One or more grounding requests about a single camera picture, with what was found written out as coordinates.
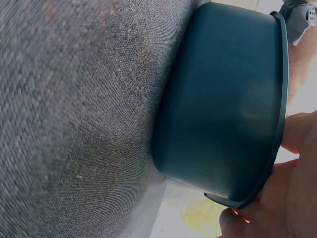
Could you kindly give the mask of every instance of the gray object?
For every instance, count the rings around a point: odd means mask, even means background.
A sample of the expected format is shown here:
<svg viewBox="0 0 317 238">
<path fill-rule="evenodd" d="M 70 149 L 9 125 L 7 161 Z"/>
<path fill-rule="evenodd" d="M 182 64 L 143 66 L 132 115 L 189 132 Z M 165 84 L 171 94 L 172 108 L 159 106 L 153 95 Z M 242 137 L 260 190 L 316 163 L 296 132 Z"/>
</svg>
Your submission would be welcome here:
<svg viewBox="0 0 317 238">
<path fill-rule="evenodd" d="M 305 31 L 317 25 L 317 11 L 313 4 L 301 0 L 289 0 L 280 10 L 287 26 L 289 43 L 298 45 Z"/>
<path fill-rule="evenodd" d="M 0 238 L 148 238 L 150 153 L 195 0 L 0 3 Z"/>
</svg>

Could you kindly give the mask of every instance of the bowl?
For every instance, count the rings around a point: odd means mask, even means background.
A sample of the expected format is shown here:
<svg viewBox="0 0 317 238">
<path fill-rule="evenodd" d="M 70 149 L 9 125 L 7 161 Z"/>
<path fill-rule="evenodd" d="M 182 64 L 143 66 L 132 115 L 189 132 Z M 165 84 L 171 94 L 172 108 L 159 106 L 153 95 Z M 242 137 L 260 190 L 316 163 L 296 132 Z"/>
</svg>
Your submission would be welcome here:
<svg viewBox="0 0 317 238">
<path fill-rule="evenodd" d="M 218 3 L 190 19 L 154 125 L 154 164 L 222 205 L 252 202 L 280 146 L 288 90 L 285 20 Z"/>
</svg>

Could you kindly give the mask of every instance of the gray fabric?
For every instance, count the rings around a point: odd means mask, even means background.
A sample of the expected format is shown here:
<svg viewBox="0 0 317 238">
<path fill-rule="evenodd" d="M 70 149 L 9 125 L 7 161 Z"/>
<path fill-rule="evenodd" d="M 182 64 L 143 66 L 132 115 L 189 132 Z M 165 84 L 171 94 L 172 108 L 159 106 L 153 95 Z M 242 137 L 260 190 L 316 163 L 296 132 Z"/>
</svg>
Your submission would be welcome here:
<svg viewBox="0 0 317 238">
<path fill-rule="evenodd" d="M 149 236 L 151 131 L 195 5 L 0 1 L 1 238 Z"/>
</svg>

